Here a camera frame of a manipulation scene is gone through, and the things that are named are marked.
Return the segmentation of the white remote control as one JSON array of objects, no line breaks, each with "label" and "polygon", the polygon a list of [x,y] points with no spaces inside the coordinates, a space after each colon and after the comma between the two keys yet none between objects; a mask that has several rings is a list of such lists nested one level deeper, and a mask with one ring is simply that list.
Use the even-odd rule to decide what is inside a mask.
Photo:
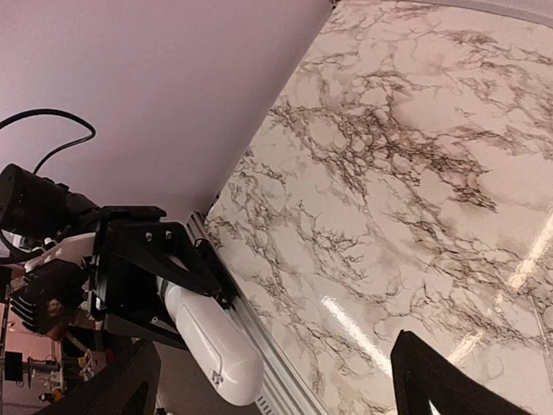
[{"label": "white remote control", "polygon": [[261,393],[263,357],[251,339],[212,297],[157,279],[157,289],[176,330],[213,389],[235,406]]}]

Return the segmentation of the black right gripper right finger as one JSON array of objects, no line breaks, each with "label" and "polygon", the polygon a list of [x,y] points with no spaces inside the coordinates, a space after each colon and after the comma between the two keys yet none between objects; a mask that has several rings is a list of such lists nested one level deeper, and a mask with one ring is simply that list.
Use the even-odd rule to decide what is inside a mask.
[{"label": "black right gripper right finger", "polygon": [[466,376],[411,331],[402,330],[391,351],[397,413],[526,414]]}]

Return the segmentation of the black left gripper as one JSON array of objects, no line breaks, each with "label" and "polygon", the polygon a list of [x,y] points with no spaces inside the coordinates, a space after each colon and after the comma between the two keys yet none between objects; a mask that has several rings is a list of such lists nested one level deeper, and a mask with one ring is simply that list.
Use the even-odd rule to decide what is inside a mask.
[{"label": "black left gripper", "polygon": [[188,345],[176,332],[160,294],[173,283],[226,310],[236,284],[194,215],[187,225],[166,221],[158,207],[103,207],[92,251],[90,312],[107,331],[173,348]]}]

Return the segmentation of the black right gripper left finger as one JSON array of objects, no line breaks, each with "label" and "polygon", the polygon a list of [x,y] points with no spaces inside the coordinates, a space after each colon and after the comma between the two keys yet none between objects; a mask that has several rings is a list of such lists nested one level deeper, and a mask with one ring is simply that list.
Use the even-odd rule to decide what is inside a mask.
[{"label": "black right gripper left finger", "polygon": [[127,348],[91,380],[47,407],[54,415],[153,414],[161,359],[153,342]]}]

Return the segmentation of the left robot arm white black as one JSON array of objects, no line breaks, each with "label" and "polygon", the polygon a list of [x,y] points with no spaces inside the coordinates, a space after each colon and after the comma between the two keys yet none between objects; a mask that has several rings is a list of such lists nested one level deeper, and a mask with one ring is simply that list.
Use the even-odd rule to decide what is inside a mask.
[{"label": "left robot arm white black", "polygon": [[239,334],[221,282],[185,227],[158,207],[99,207],[14,164],[1,174],[1,227],[35,244],[18,254],[25,285],[11,297],[26,329],[45,335],[84,304],[119,335],[220,351]]}]

